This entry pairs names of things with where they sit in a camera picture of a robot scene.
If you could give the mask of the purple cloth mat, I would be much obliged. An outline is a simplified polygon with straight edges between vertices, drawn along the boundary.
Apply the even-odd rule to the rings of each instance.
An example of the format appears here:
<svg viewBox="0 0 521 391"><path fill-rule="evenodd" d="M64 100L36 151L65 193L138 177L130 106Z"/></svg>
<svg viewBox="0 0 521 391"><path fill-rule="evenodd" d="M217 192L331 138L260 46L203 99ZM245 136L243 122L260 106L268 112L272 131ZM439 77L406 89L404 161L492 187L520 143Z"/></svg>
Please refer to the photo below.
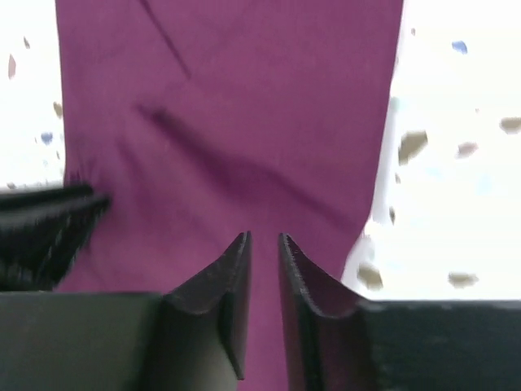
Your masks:
<svg viewBox="0 0 521 391"><path fill-rule="evenodd" d="M340 277L373 196L399 1L59 1L66 179L112 207L62 292L162 291L253 236L243 390L284 390L278 235Z"/></svg>

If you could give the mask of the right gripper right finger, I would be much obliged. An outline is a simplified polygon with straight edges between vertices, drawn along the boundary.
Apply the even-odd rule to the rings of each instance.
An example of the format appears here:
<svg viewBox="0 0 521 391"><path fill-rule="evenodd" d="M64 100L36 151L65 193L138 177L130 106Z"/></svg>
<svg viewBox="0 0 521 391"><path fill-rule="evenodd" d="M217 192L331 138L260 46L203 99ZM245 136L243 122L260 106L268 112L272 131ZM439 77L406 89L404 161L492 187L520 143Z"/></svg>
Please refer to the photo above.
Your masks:
<svg viewBox="0 0 521 391"><path fill-rule="evenodd" d="M289 389L519 389L518 301L369 301L286 234L278 264Z"/></svg>

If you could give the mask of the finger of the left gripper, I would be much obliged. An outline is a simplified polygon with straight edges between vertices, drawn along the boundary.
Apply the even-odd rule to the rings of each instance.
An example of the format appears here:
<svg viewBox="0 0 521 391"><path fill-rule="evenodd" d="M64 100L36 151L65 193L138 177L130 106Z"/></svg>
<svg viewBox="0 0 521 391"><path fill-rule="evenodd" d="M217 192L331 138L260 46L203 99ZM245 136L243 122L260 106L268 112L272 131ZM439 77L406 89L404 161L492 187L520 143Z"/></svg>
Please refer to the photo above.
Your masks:
<svg viewBox="0 0 521 391"><path fill-rule="evenodd" d="M110 204L89 185L2 193L1 290L53 290Z"/></svg>

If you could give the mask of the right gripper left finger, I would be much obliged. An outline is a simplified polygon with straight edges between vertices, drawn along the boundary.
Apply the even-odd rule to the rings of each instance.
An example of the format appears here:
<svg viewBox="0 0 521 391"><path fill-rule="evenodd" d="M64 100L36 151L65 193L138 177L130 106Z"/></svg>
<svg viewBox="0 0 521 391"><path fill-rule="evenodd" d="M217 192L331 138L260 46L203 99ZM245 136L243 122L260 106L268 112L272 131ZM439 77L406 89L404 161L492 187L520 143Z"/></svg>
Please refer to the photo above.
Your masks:
<svg viewBox="0 0 521 391"><path fill-rule="evenodd" d="M235 390L245 375L252 236L171 292L6 292L4 390Z"/></svg>

